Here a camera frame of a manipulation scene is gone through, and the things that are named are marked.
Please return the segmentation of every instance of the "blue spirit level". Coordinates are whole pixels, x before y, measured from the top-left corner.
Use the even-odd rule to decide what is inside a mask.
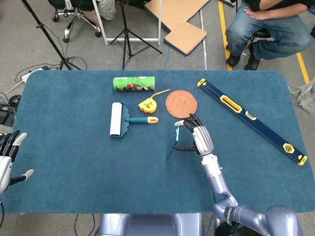
[[[206,81],[205,79],[201,79],[197,86],[204,90],[208,95],[217,100],[220,104],[226,107],[229,111],[231,111],[234,115],[236,115],[239,119],[245,122],[249,127],[255,130],[262,137],[271,142],[274,146],[276,146],[280,151],[290,157],[295,163],[299,166],[303,166],[303,164],[307,160],[307,156],[303,154],[300,150],[295,148],[288,141],[283,139],[277,133],[275,133],[272,129],[270,129],[267,125],[262,123],[256,117],[249,114],[249,112],[218,90],[211,83]]]

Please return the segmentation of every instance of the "chair wheel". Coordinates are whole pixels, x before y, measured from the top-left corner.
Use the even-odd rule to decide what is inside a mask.
[[[53,22],[57,22],[60,19],[60,16],[58,14],[54,14],[51,19],[53,20]]]
[[[63,42],[64,42],[64,43],[68,43],[69,41],[70,41],[69,38],[63,38]]]
[[[96,37],[100,38],[100,37],[101,37],[101,35],[102,35],[102,33],[101,33],[101,32],[97,32],[97,31],[95,32],[95,36],[96,36]]]

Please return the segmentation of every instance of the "orange woven coaster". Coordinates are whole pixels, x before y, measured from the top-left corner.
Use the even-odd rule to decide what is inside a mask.
[[[197,110],[195,97],[185,90],[171,92],[166,99],[166,109],[176,118],[187,118],[189,114],[194,114]]]

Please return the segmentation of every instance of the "tripod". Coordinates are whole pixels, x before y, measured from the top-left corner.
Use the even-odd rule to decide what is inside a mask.
[[[65,65],[68,70],[72,70],[71,65],[78,69],[81,70],[78,66],[74,65],[73,63],[69,62],[68,58],[65,58],[60,50],[58,49],[58,47],[56,46],[55,42],[53,41],[53,39],[50,37],[49,33],[47,32],[47,30],[45,29],[45,25],[43,23],[41,23],[41,21],[39,20],[39,18],[36,16],[35,12],[33,11],[33,9],[31,8],[31,6],[28,4],[28,2],[26,0],[21,0],[22,3],[24,4],[25,8],[31,13],[31,15],[34,17],[34,19],[36,20],[36,22],[38,23],[38,25],[36,26],[36,28],[40,28],[44,34],[46,35],[46,37],[48,38],[49,42],[51,43],[51,45],[54,47],[54,49],[56,50],[56,52],[58,53],[59,57],[61,58],[60,61],[60,67],[59,70],[62,70],[63,65]]]
[[[113,41],[110,42],[110,44],[112,44],[113,42],[115,42],[116,39],[117,39],[120,35],[122,35],[123,33],[125,34],[124,46],[122,46],[122,44],[121,44],[119,41],[117,41],[117,43],[119,44],[119,46],[121,46],[121,47],[123,48],[123,50],[124,50],[124,57],[123,57],[123,70],[124,70],[124,69],[125,69],[125,66],[128,64],[128,62],[130,61],[130,59],[131,59],[133,56],[139,54],[140,52],[146,50],[147,48],[150,48],[150,47],[151,47],[151,48],[155,49],[156,51],[158,51],[158,52],[161,53],[161,54],[162,54],[162,52],[161,52],[159,49],[157,49],[156,47],[154,47],[153,45],[151,45],[150,43],[148,43],[147,41],[145,41],[143,38],[141,38],[141,37],[139,37],[138,35],[136,35],[136,34],[135,34],[134,32],[132,32],[130,29],[128,29],[128,27],[127,27],[127,22],[126,22],[125,11],[124,11],[124,2],[123,2],[123,0],[120,0],[120,1],[119,1],[119,4],[120,4],[120,7],[121,7],[121,9],[122,9],[123,21],[124,21],[124,29],[123,29],[123,31],[122,31],[120,34],[118,34],[118,35],[113,39]],[[131,33],[133,36],[135,36],[136,38],[140,39],[142,42],[144,42],[145,44],[147,44],[147,46],[146,46],[145,48],[139,50],[138,52],[132,54],[131,48],[130,48],[129,33]],[[129,56],[129,58],[128,58],[127,61],[125,62],[126,54]]]

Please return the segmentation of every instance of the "power strip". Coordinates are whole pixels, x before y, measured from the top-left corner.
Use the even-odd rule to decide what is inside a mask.
[[[35,71],[38,71],[38,70],[49,70],[49,68],[48,68],[48,66],[43,66],[42,68],[39,68],[39,69],[37,69],[37,70],[35,70]],[[23,76],[21,77],[21,80],[26,84],[26,81],[28,80],[29,76],[30,76],[32,73],[34,73],[35,71],[32,71],[32,72],[30,72],[30,73],[28,73],[28,74],[26,74],[26,75],[23,75]]]

